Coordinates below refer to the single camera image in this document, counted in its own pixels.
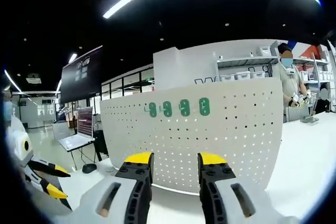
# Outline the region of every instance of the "face mask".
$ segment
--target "face mask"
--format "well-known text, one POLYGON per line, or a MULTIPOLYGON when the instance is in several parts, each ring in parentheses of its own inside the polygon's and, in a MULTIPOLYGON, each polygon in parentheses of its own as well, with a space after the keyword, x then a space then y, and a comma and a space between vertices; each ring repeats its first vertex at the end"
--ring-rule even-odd
POLYGON ((282 63, 285 67, 290 67, 290 65, 293 64, 293 58, 282 58, 282 59, 281 59, 281 63, 282 63))
POLYGON ((4 120, 9 122, 12 119, 13 104, 11 102, 4 102, 4 120))

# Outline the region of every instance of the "white curved partition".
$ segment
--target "white curved partition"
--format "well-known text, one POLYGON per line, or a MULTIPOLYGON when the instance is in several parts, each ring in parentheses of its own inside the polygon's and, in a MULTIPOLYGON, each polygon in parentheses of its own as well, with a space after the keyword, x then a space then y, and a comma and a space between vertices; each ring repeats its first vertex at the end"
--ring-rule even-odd
POLYGON ((198 194, 199 152, 225 157, 236 176, 262 188, 270 180, 283 119, 276 78, 135 94, 101 101, 100 109, 112 164, 154 152, 154 185, 198 194))

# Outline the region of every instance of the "laptop screen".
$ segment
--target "laptop screen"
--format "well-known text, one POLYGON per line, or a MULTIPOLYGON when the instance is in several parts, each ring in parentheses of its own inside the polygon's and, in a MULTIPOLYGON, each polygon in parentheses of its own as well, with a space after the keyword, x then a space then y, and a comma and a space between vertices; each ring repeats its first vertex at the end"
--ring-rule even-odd
POLYGON ((92 136, 92 107, 78 110, 78 133, 92 136))

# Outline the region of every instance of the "computer mouse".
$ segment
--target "computer mouse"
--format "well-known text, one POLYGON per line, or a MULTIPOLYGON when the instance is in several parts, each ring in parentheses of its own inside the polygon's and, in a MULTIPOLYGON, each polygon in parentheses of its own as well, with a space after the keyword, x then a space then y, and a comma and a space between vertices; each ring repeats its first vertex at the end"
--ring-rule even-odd
POLYGON ((83 165, 82 172, 86 173, 86 174, 87 173, 92 173, 96 169, 97 169, 96 164, 86 164, 86 165, 83 165))

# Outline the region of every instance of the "large display screen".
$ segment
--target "large display screen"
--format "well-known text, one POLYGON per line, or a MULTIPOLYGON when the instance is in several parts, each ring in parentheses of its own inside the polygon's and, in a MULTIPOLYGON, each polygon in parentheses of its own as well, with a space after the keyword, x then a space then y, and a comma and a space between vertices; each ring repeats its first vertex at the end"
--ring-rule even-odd
POLYGON ((94 97, 101 92, 101 59, 99 47, 66 65, 62 71, 61 103, 94 97))

